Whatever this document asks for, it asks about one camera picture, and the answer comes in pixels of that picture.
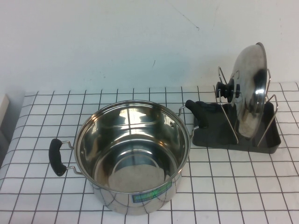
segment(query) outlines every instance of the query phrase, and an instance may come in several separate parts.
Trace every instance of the label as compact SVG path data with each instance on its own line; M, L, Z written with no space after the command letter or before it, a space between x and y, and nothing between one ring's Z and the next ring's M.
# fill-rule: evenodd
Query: label
M162 187L150 191L148 193L143 193L139 195L132 195L133 203L139 203L139 202L146 202L153 198L156 198L160 196L161 194L165 193L170 187L172 186L172 182L168 182L167 184L163 185Z

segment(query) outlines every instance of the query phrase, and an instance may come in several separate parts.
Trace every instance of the green label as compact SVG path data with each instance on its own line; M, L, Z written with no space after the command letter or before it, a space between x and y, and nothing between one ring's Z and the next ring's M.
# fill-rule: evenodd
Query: green label
M158 197L161 194L165 193L171 186L172 186L172 182L170 181L167 184L163 185L162 187L160 187L156 190L153 190L151 192L143 193L143 194L139 194L139 195L133 195L132 196L133 203L146 202L155 197Z

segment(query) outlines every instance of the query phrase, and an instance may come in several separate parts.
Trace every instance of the pot handle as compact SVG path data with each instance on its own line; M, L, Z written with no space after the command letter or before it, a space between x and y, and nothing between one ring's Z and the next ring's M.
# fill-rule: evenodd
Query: pot handle
M69 147L71 149L74 149L73 146L71 146L70 141L61 141L59 139L52 139L51 143L50 143L50 147L49 147L49 161L51 164L51 167L54 171L54 173L57 176L62 176L66 170L68 169L73 169L74 173L76 174L82 174L80 172L77 172L76 168L74 166L71 167L66 167L62 162L61 162L61 154L60 154L60 147L62 146L62 144L64 143L68 143Z
M193 102L192 100L187 100L185 103L185 106L182 106L179 109L178 116L180 116L182 114L182 110L184 108L188 108L192 112L192 114L195 116L195 118L197 119L197 122L198 122L198 126L196 126L192 129L192 134L190 135L190 138L193 137L194 131L196 129L209 127L209 123L207 121L206 114L199 104Z

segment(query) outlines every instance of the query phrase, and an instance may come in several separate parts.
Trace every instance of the pot rim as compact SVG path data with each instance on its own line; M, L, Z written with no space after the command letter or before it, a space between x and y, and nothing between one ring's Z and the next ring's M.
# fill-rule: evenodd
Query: pot rim
M130 105L136 105L136 104L142 104L142 105L154 105L155 107L158 107L160 110L165 111L166 114L168 116L170 116L175 122L176 124L179 125L179 127L181 128L181 130L184 132L184 136L185 136L185 145L186 145L186 150L184 153L184 158L182 160L182 162L180 163L179 167L177 168L177 171L171 175L167 180L165 180L162 184L154 187L154 188L150 188L150 189L146 189L143 191L133 191L133 192L121 192L121 191L117 191L117 190L113 190L111 188L108 188L106 186L103 186L99 183L97 183L83 168L82 163L80 158L78 157L78 153L79 153L79 149L78 146L80 145L84 134L86 133L87 129L90 127L90 125L92 125L98 117L100 117L102 114L109 112L110 110L114 109L115 107L119 107L122 105L126 105L126 107L130 106ZM74 145L74 156L75 156L75 160L76 160L76 164L78 165L78 168L80 169L82 175L84 175L92 184L98 186L101 189L105 189L108 190L110 192L114 192L114 193L120 193L120 194L140 194L140 193L147 193L147 192L151 192L153 190L156 190L160 187L162 187L163 185L167 184L169 181L171 181L172 179L174 179L183 169L184 165L187 162L188 156L189 156L189 152L190 152L190 148L191 148L191 138L189 135L189 131L185 125L185 123L179 118L179 116L173 112L172 110L170 110L169 108L151 102L151 101L146 101L146 100L125 100L125 101L120 101L117 103L113 103L110 104L108 106L105 106L103 108L101 108L100 110L98 110L96 113L94 113L93 115L91 115L81 126L77 136L76 136L76 140L75 140L75 145Z

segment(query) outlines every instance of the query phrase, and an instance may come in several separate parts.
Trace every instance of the pot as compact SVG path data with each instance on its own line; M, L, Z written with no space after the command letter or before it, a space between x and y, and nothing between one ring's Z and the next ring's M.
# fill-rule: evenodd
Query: pot
M185 107L199 122L191 135L179 118ZM84 175L99 200L113 211L128 215L156 211L177 192L193 131L207 127L201 107L191 100L179 115L149 101L109 105L87 119L74 147L53 139L50 164L58 176L68 169ZM74 150L80 172L61 163L64 143Z

